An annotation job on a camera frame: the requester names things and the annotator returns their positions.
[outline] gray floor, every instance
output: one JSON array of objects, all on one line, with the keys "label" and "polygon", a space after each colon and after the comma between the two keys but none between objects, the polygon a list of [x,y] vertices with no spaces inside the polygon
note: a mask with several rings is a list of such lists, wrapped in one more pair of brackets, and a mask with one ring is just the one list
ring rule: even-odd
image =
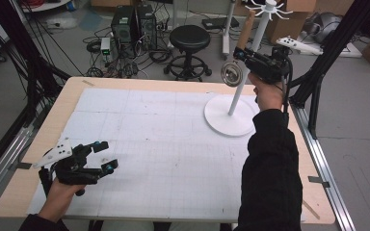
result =
[{"label": "gray floor", "polygon": [[[61,10],[42,13],[41,18],[61,13]],[[82,39],[92,37],[93,32],[110,24],[108,14],[96,14],[85,8],[72,13],[79,26],[71,30],[57,31],[53,37],[65,49],[73,62],[83,73],[90,67],[90,53]],[[187,24],[199,24],[201,16],[192,16]],[[67,73],[80,76],[79,72],[47,40],[56,66]],[[220,70],[225,62],[222,55],[222,37],[212,34],[209,47],[198,56],[213,70],[212,76],[203,77],[205,82],[221,83]],[[260,51],[266,53],[270,47],[263,45]],[[304,74],[315,61],[315,57],[291,55],[295,77]],[[149,79],[173,80],[164,75],[163,65],[153,64],[145,69]],[[145,79],[142,72],[137,76]],[[11,62],[0,63],[0,139],[26,104],[25,93],[15,74]],[[338,58],[328,72],[322,87],[317,123],[317,135],[330,164],[331,171],[347,205],[357,230],[370,230],[370,64],[363,58]],[[12,173],[0,185],[0,194],[10,180]],[[0,230],[14,230],[21,219],[0,218]],[[68,220],[71,230],[86,230],[87,222]],[[303,230],[338,230],[334,225],[304,225]]]}]

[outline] wooden table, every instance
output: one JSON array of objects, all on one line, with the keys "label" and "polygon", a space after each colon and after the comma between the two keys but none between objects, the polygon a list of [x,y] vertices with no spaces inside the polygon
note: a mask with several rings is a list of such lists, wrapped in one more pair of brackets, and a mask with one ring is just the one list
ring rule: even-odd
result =
[{"label": "wooden table", "polygon": [[[45,153],[58,142],[81,93],[86,88],[215,92],[220,94],[234,94],[235,91],[235,89],[229,88],[225,84],[72,77],[67,81],[22,162],[37,162],[42,153]],[[242,94],[253,94],[253,86],[246,85]],[[335,216],[323,186],[318,183],[311,183],[308,180],[308,176],[318,176],[318,174],[297,121],[292,114],[290,113],[289,128],[296,135],[300,153],[300,175],[304,186],[304,223],[334,223]],[[26,217],[26,211],[35,193],[36,186],[40,183],[38,171],[38,169],[30,168],[18,169],[14,173],[11,182],[0,198],[1,218]]]}]

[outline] aluminum frame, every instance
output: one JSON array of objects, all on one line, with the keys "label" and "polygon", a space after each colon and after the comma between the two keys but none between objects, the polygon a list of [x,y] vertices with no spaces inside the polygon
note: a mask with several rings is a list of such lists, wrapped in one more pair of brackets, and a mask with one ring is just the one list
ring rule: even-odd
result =
[{"label": "aluminum frame", "polygon": [[318,140],[313,139],[311,132],[308,130],[307,112],[305,109],[297,108],[294,105],[291,105],[291,110],[297,119],[297,123],[299,124],[300,130],[304,136],[305,144],[307,145],[311,159],[313,160],[320,178],[323,182],[328,182],[330,184],[329,187],[324,187],[324,189],[341,230],[355,231],[356,228],[354,227],[353,220],[350,217],[344,200],[335,183],[334,177],[332,176],[330,166],[327,162],[326,156],[324,155],[323,149]]}]

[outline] black sleeve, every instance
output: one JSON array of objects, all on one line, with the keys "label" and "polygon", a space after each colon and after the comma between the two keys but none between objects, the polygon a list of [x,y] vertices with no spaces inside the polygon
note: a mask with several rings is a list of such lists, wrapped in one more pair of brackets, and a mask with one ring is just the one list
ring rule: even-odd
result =
[{"label": "black sleeve", "polygon": [[294,134],[280,110],[261,112],[253,122],[236,230],[301,230],[303,186]]},{"label": "black sleeve", "polygon": [[58,225],[37,215],[29,215],[22,223],[19,231],[58,231]]}]

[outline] person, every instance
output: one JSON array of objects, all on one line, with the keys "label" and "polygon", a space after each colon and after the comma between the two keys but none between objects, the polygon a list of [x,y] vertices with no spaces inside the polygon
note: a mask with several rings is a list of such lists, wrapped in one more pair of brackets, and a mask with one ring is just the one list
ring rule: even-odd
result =
[{"label": "person", "polygon": [[[260,113],[253,118],[256,133],[248,143],[249,157],[242,170],[242,196],[235,231],[301,230],[303,186],[299,175],[299,152],[294,134],[288,130],[281,112],[283,93],[262,82],[255,74]],[[56,179],[37,215],[29,215],[19,231],[56,230],[56,222],[66,213],[71,199],[84,186],[67,186]]]},{"label": "person", "polygon": [[58,230],[58,221],[67,212],[74,194],[85,187],[84,185],[65,185],[55,178],[40,212],[36,215],[28,215],[21,224],[19,231]]}]

